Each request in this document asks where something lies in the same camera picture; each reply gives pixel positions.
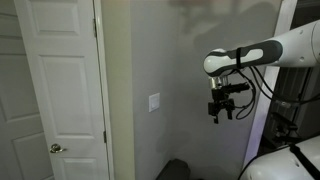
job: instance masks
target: black cable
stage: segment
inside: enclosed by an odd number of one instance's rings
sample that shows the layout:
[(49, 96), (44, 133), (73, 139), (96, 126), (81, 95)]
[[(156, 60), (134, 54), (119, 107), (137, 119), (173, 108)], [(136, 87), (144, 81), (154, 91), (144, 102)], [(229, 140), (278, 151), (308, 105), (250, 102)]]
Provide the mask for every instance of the black cable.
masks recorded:
[[(238, 72), (238, 74), (240, 74), (241, 76), (242, 76), (242, 78), (244, 78), (244, 79), (246, 79), (247, 80), (247, 82), (250, 84), (250, 86), (251, 86), (251, 92), (252, 92), (252, 97), (251, 97), (251, 100), (250, 100), (250, 102), (247, 104), (247, 105), (244, 105), (244, 106), (242, 106), (242, 107), (237, 107), (237, 106), (234, 106), (235, 108), (238, 108), (238, 109), (241, 109), (238, 113), (237, 113), (237, 115), (236, 115), (236, 119), (237, 120), (241, 120), (241, 119), (244, 119), (244, 118), (246, 118), (246, 117), (248, 117), (250, 114), (251, 114), (251, 112), (252, 112), (252, 110), (253, 110), (253, 108), (254, 108), (254, 105), (255, 105), (255, 98), (256, 98), (256, 87), (255, 87), (255, 85), (253, 84), (253, 82), (246, 76), (246, 75), (244, 75), (240, 70), (236, 70), (237, 72)], [(247, 114), (245, 114), (244, 116), (242, 116), (242, 117), (240, 117), (240, 115), (246, 110), (246, 109), (248, 109), (249, 107), (251, 106), (251, 108), (250, 108), (250, 110), (248, 111), (248, 113)]]
[(284, 102), (289, 102), (289, 103), (298, 103), (300, 105), (303, 105), (303, 104), (306, 104), (306, 103), (309, 103), (309, 102), (313, 102), (313, 101), (317, 101), (317, 100), (320, 100), (320, 93), (319, 94), (316, 94), (314, 97), (308, 99), (308, 100), (300, 100), (300, 101), (297, 101), (297, 100), (291, 100), (291, 99), (287, 99), (285, 97), (282, 97), (281, 95), (275, 93), (274, 91), (272, 91), (272, 89), (269, 87), (269, 85), (267, 84), (267, 82), (265, 81), (264, 77), (262, 76), (262, 74), (260, 73), (260, 71), (258, 70), (257, 67), (253, 67), (253, 69), (258, 73), (260, 79), (262, 80), (262, 82), (265, 84), (265, 86), (267, 87), (267, 89), (273, 94), (274, 99), (277, 99), (277, 100), (280, 100), (280, 101), (284, 101)]
[(250, 69), (250, 71), (251, 71), (251, 73), (252, 73), (252, 75), (253, 75), (253, 78), (254, 78), (254, 80), (255, 80), (255, 82), (256, 82), (259, 90), (260, 90), (268, 99), (270, 99), (270, 100), (272, 101), (273, 99), (272, 99), (266, 92), (264, 92), (264, 90), (262, 89), (262, 87), (259, 85), (259, 81), (258, 81), (257, 76), (256, 76), (255, 72), (253, 71), (253, 69), (252, 69), (251, 67), (249, 67), (249, 69)]

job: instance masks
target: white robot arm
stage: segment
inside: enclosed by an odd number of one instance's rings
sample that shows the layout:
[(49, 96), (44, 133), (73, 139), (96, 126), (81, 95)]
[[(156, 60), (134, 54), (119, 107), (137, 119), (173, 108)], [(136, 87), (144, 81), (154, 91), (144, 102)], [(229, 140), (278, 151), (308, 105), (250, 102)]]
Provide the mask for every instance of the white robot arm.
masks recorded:
[(319, 64), (320, 21), (315, 21), (237, 50), (214, 50), (205, 59), (204, 69), (210, 77), (219, 77), (227, 75), (228, 70), (249, 66), (313, 67)]
[(314, 67), (320, 65), (320, 21), (315, 21), (285, 34), (236, 50), (213, 50), (204, 61), (210, 76), (212, 98), (209, 114), (218, 123), (218, 113), (226, 109), (232, 119), (234, 101), (230, 93), (248, 90), (246, 83), (230, 85), (227, 76), (236, 69), (251, 66)]
[[(229, 99), (229, 94), (249, 89), (245, 83), (228, 84), (227, 76), (232, 70), (260, 65), (279, 67), (320, 65), (320, 21), (237, 50), (216, 49), (210, 52), (204, 61), (204, 69), (211, 77), (214, 100), (213, 103), (209, 103), (209, 114), (217, 118), (219, 111), (226, 109), (229, 116), (234, 110), (233, 100)], [(320, 136), (303, 141), (297, 144), (297, 147), (300, 147), (316, 171), (320, 169)], [(297, 157), (292, 151), (290, 152), (289, 147), (259, 157), (245, 169), (241, 180), (314, 179)]]

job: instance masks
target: door hinge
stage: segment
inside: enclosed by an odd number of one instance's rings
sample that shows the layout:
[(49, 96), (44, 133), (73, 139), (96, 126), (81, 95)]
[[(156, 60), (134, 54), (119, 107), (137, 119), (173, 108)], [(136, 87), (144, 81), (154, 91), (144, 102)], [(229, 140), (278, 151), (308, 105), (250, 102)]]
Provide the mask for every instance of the door hinge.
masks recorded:
[(96, 23), (96, 19), (93, 19), (93, 34), (94, 37), (97, 37), (97, 23)]
[(106, 133), (106, 131), (103, 131), (103, 140), (104, 140), (104, 143), (107, 143), (107, 133)]

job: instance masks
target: white robot body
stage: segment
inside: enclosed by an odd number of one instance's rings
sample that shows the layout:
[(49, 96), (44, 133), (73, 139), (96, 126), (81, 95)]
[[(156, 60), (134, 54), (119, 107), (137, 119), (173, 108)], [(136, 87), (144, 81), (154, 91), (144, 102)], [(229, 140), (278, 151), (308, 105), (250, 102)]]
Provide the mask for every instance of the white robot body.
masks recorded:
[[(308, 160), (320, 169), (320, 136), (303, 141), (297, 146)], [(313, 180), (313, 178), (287, 147), (255, 159), (240, 180)]]
[(320, 64), (320, 22), (316, 21), (271, 38), (281, 43), (279, 60), (269, 64), (280, 67), (314, 67)]
[[(320, 21), (293, 29), (261, 43), (241, 48), (241, 68), (269, 65), (280, 67), (314, 67), (320, 64)], [(213, 50), (204, 61), (210, 77), (227, 75), (236, 69), (236, 50)]]

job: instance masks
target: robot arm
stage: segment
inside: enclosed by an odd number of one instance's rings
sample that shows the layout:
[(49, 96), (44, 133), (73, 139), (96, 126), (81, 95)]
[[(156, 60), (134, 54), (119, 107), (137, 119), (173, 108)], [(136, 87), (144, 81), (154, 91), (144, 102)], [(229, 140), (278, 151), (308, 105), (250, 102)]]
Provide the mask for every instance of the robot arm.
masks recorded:
[(234, 102), (230, 93), (249, 89), (247, 83), (230, 85), (227, 76), (233, 70), (251, 66), (314, 67), (320, 64), (320, 20), (236, 50), (213, 50), (204, 61), (204, 70), (211, 77), (214, 102), (209, 114), (218, 122), (218, 113), (226, 109), (232, 119)]

